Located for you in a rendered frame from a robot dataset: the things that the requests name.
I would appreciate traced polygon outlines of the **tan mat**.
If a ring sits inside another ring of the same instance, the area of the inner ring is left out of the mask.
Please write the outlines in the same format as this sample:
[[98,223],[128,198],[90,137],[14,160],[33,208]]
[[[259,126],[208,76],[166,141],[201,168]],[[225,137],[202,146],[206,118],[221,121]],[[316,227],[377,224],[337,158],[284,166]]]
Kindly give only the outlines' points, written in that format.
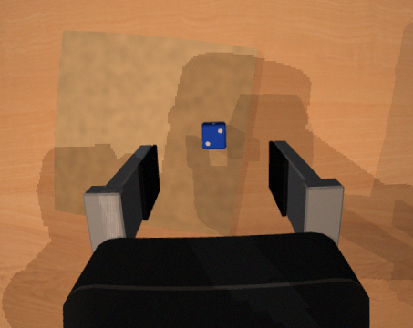
[[[57,84],[55,210],[84,215],[140,145],[157,145],[160,193],[140,225],[229,236],[258,49],[63,30]],[[226,148],[203,149],[203,122]]]

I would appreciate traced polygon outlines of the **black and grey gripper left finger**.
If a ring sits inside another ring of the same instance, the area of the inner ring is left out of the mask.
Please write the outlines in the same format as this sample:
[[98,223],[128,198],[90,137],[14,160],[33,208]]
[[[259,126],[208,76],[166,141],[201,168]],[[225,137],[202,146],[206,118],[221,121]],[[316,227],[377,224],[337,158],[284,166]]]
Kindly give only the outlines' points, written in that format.
[[157,145],[140,145],[106,186],[83,195],[92,253],[106,240],[135,238],[159,192]]

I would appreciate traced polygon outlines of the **blue die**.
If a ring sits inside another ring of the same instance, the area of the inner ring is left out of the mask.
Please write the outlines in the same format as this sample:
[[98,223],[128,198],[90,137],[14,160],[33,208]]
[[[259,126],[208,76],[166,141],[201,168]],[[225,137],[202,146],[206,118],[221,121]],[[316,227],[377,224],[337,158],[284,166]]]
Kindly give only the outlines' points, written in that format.
[[226,148],[226,125],[224,122],[203,122],[201,125],[203,149]]

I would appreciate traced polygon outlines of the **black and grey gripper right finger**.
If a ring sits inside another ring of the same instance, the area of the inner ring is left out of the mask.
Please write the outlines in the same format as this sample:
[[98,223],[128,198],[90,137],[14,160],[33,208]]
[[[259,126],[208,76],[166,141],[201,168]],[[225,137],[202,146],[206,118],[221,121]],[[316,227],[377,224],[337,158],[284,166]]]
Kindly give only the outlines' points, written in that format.
[[345,187],[321,179],[285,140],[269,141],[269,189],[295,233],[323,233],[338,247]]

